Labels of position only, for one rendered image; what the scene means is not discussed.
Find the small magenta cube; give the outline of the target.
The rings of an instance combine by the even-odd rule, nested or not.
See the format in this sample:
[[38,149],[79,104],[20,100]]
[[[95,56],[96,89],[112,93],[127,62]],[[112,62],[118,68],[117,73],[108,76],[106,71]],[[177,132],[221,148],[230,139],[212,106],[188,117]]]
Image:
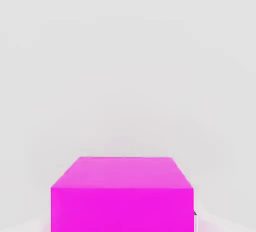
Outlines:
[[51,187],[51,232],[194,232],[194,188],[170,157],[80,157]]

